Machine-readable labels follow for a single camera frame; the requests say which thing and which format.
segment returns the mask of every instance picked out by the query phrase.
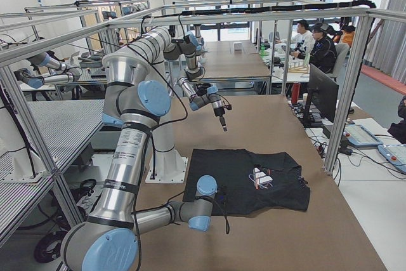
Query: computer monitor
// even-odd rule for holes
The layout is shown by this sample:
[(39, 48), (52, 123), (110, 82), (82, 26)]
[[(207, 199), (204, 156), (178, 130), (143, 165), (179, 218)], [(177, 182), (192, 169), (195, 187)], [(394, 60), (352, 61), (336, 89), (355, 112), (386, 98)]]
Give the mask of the computer monitor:
[(310, 107), (313, 104), (320, 115), (334, 122), (338, 97), (338, 84), (319, 68), (310, 64), (308, 97), (303, 112), (303, 126), (311, 127)]

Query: floor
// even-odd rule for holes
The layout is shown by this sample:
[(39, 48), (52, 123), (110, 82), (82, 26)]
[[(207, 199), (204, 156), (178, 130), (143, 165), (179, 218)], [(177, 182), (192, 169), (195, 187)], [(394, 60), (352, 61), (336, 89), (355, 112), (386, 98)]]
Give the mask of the floor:
[[(343, 75), (339, 76), (338, 83), (342, 84)], [(370, 113), (374, 119), (383, 127), (387, 128), (392, 122), (398, 122), (400, 118), (397, 116), (397, 107), (402, 94), (381, 84), (380, 82), (360, 74), (358, 86), (355, 91), (354, 102), (359, 105), (364, 111)], [(0, 154), (4, 152), (4, 148), (0, 142)], [(405, 265), (399, 264), (399, 257), (404, 257), (403, 248), (398, 246), (398, 230), (391, 224), (393, 220), (397, 222), (401, 217), (405, 217), (406, 208), (404, 207), (404, 198), (406, 196), (406, 188), (404, 183), (389, 177), (369, 176), (369, 173), (364, 173), (360, 178), (360, 173), (343, 172), (343, 179), (340, 189), (349, 202), (351, 208), (360, 221), (360, 223), (387, 223), (385, 230), (365, 230), (370, 240), (375, 245), (383, 262), (389, 271), (405, 270)], [(376, 205), (379, 213), (370, 214), (368, 207)], [(394, 213), (396, 207), (399, 207), (400, 213)], [(0, 260), (2, 266), (0, 270), (56, 270), (57, 261), (48, 264), (38, 264), (32, 257), (32, 251), (36, 242), (41, 238), (41, 234), (14, 234), (14, 236), (0, 250)], [(382, 244), (386, 245), (391, 240), (394, 242), (393, 248), (382, 248)], [(22, 249), (27, 255), (21, 256)]]

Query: red floor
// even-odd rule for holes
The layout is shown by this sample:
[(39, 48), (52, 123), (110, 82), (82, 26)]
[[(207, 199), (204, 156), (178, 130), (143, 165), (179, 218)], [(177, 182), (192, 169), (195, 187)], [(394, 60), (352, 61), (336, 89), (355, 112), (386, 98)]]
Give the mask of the red floor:
[(365, 74), (366, 76), (369, 76), (372, 79), (375, 79), (376, 81), (380, 82), (381, 84), (384, 84), (385, 86), (403, 94), (406, 95), (406, 84), (403, 84), (396, 79), (393, 79), (390, 76), (387, 76), (385, 73), (379, 71), (376, 68), (372, 68), (366, 65), (362, 65), (361, 72)]

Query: orange clothing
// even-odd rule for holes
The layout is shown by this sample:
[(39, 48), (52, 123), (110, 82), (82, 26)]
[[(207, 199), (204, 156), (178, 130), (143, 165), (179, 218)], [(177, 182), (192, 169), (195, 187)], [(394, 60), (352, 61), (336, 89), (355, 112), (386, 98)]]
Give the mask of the orange clothing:
[(354, 40), (354, 35), (355, 35), (355, 31), (353, 31), (353, 32), (351, 32), (351, 33), (348, 33), (348, 32), (345, 32), (345, 31), (343, 31), (344, 33), (343, 33), (343, 35), (341, 36), (341, 42), (343, 43), (343, 44), (348, 44), (348, 46), (352, 46), (352, 44), (353, 44), (353, 40)]

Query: seated man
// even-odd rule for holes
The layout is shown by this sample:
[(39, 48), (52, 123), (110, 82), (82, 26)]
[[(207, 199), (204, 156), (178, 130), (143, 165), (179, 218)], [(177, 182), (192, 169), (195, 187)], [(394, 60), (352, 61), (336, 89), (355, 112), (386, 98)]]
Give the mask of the seated man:
[(398, 116), (401, 117), (399, 123), (392, 123), (391, 127), (388, 129), (388, 133), (393, 135), (393, 137), (400, 143), (406, 143), (406, 95), (402, 98), (398, 106)]
[[(300, 53), (310, 52), (315, 44), (315, 40), (309, 30), (308, 22), (304, 19), (299, 20), (296, 31), (298, 34), (292, 38), (292, 43), (296, 43), (294, 51), (299, 51)], [(277, 43), (286, 43), (286, 39), (277, 41)]]
[[(331, 73), (337, 59), (336, 47), (332, 39), (327, 36), (329, 25), (317, 22), (313, 27), (313, 38), (316, 40), (310, 51), (310, 63), (314, 64), (324, 73)], [(291, 53), (292, 56), (305, 59), (306, 54), (299, 51)]]

